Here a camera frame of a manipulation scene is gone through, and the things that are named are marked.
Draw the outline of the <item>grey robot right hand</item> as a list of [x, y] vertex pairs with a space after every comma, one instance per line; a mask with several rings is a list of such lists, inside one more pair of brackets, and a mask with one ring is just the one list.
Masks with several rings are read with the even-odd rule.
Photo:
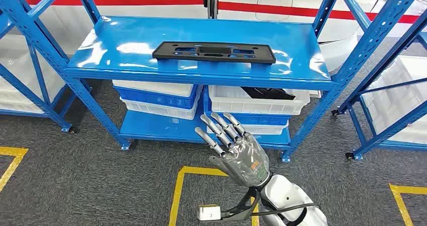
[[214, 132], [225, 149], [200, 127], [195, 128], [195, 132], [217, 153], [208, 158], [210, 163], [239, 186], [263, 185], [270, 176], [269, 158], [256, 138], [230, 113], [224, 113], [227, 120], [215, 112], [211, 115], [213, 119], [205, 114], [200, 119]]

